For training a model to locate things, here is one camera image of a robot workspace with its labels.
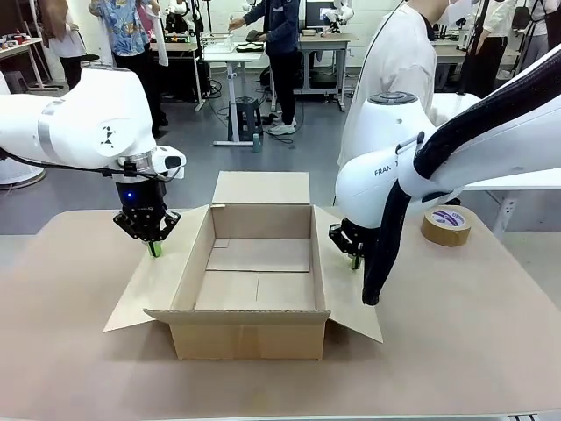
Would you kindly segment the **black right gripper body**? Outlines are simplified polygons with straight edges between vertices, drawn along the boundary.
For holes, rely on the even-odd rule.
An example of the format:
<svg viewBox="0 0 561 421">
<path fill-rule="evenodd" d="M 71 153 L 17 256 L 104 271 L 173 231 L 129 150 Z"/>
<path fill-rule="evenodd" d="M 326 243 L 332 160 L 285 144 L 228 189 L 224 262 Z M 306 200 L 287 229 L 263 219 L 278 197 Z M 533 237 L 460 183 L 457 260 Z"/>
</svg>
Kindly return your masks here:
<svg viewBox="0 0 561 421">
<path fill-rule="evenodd" d="M 351 245 L 375 243 L 380 236 L 380 228 L 365 228 L 354 224 L 348 218 L 342 220 L 342 233 Z"/>
</svg>

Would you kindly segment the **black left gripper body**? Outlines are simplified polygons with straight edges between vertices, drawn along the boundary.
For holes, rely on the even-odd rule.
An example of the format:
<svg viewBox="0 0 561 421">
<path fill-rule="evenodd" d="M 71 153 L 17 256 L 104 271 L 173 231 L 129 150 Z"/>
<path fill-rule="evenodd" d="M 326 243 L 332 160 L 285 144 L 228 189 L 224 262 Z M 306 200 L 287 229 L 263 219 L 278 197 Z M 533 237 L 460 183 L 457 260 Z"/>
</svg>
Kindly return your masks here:
<svg viewBox="0 0 561 421">
<path fill-rule="evenodd" d="M 165 184 L 141 177 L 140 182 L 117 182 L 121 211 L 131 219 L 141 235 L 153 241 L 153 233 L 167 212 Z"/>
</svg>

